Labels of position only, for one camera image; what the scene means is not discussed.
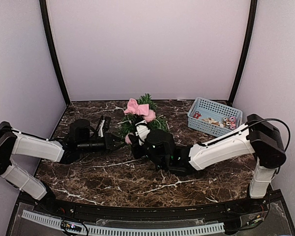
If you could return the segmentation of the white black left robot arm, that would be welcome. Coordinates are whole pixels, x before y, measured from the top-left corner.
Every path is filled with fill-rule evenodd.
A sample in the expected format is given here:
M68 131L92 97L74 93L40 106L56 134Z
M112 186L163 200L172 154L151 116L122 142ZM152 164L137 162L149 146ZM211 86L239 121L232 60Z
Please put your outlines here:
M14 156L45 159L69 165L84 153L110 152L126 145L124 139L110 133L110 117L101 117L96 128L87 119L75 120L64 138L42 138L0 123L0 177L40 201L48 214L59 211L59 202L49 186L19 166Z

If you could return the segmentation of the pink pompom ornament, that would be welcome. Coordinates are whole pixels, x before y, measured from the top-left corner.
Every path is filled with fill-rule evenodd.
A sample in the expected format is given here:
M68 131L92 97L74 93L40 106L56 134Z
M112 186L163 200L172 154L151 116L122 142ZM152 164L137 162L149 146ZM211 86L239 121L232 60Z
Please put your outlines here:
M132 144L132 142L131 142L131 140L130 140L130 138L129 138L129 135L126 135L126 136L125 136L125 142L126 142L127 144L129 144L129 145Z
M144 120L149 123L156 119L156 113L154 110L149 110L148 114L144 116Z

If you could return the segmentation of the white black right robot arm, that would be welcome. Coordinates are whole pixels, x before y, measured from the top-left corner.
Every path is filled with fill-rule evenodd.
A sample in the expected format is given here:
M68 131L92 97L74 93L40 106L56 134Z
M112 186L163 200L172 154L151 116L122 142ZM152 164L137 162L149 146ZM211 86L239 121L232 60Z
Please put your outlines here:
M266 195L267 188L280 167L286 162L289 144L282 141L280 130L271 124L273 118L257 114L247 117L247 122L233 131L213 140L190 146L178 146L171 133L150 129L142 118L134 121L135 132L126 136L127 144L135 158L147 156L162 169L177 176L188 176L213 164L233 157L252 154L256 159L248 197L241 203L245 213L252 213Z

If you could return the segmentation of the pink fabric bow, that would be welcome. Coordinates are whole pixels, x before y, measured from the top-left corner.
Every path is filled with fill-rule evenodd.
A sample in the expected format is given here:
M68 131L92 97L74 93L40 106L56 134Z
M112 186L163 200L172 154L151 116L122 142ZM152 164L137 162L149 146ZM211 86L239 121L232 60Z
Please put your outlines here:
M149 104L138 104L136 99L130 98L124 114L147 116L149 114Z

